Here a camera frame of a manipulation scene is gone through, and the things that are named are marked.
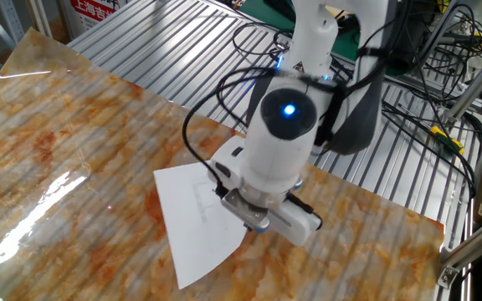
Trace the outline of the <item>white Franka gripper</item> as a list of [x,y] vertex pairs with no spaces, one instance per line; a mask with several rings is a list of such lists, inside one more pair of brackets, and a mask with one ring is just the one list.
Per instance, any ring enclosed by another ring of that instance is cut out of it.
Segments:
[[257,233],[272,229],[294,245],[302,246],[319,230],[322,220],[290,189],[269,192],[273,184],[263,176],[244,176],[248,162],[244,138],[234,136],[212,156],[208,173],[217,183],[221,204]]

